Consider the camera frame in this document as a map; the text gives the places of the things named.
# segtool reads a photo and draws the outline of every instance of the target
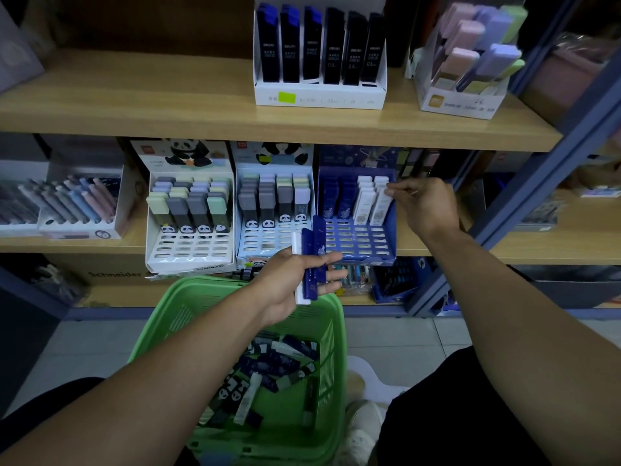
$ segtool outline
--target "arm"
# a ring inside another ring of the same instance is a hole
[[[252,338],[293,312],[304,269],[340,258],[338,252],[280,251],[250,284],[39,425],[0,457],[0,465],[174,464]],[[329,281],[346,276],[327,273]],[[333,282],[319,292],[339,287]]]
[[[621,462],[621,350],[462,232],[450,186],[389,187],[444,271],[489,381],[548,458]]]

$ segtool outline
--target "person's left hand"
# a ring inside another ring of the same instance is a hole
[[[275,324],[287,318],[296,308],[295,291],[306,268],[329,265],[343,258],[339,251],[317,255],[293,255],[291,247],[283,249],[268,260],[261,272],[247,286],[254,297],[265,307],[265,325]],[[341,287],[347,270],[329,270],[325,273],[326,284],[317,288],[320,296],[333,293]]]

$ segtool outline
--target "neon green price sticker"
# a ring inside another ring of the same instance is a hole
[[[280,101],[281,103],[295,104],[296,103],[296,94],[295,93],[287,93],[287,92],[284,92],[284,91],[279,91],[278,92],[278,101]]]

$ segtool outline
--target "hand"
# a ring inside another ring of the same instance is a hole
[[[408,178],[388,183],[384,191],[408,211],[408,225],[423,240],[436,232],[459,230],[453,187],[439,178]]]
[[[316,255],[293,255],[291,247],[283,249],[268,260],[261,272],[247,286],[265,307],[265,325],[275,324],[287,318],[296,308],[295,291],[306,268],[317,268],[343,258],[339,251]],[[347,270],[330,270],[325,274],[326,284],[317,288],[320,296],[333,293],[341,287],[341,278]]]

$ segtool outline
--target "forearm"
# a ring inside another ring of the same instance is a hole
[[[36,428],[0,464],[173,464],[263,328],[261,300],[256,288],[237,290]]]
[[[424,241],[460,304],[485,374],[548,457],[583,462],[619,454],[621,351],[467,234],[455,229]]]

